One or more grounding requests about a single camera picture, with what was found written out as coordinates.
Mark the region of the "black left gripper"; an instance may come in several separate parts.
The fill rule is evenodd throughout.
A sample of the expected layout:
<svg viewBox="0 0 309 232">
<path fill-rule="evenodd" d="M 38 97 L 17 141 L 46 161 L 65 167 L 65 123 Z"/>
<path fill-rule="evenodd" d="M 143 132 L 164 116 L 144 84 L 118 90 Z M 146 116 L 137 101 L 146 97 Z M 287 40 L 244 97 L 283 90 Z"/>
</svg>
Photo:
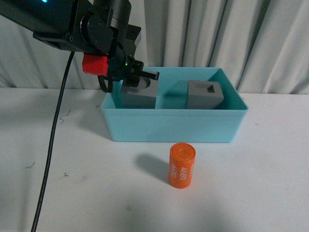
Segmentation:
<svg viewBox="0 0 309 232">
<path fill-rule="evenodd" d="M 108 61 L 107 78 L 119 82 L 126 79 L 126 86 L 136 89 L 146 89 L 151 80 L 158 80 L 159 72 L 142 71 L 143 62 L 136 60 L 133 55 L 127 55 L 122 48 L 117 48 L 114 56 Z"/>
</svg>

